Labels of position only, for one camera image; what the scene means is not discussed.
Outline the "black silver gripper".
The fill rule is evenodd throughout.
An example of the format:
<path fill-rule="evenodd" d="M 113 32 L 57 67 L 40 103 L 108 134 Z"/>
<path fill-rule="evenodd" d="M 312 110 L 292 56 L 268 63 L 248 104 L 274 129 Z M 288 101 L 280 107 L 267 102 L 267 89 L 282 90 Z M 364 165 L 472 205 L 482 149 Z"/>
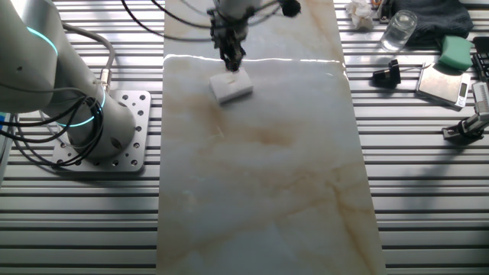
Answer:
<path fill-rule="evenodd" d="M 214 48 L 219 49 L 226 70 L 237 72 L 245 55 L 241 42 L 248 35 L 248 19 L 233 18 L 219 10 L 209 10 L 209 17 Z"/>

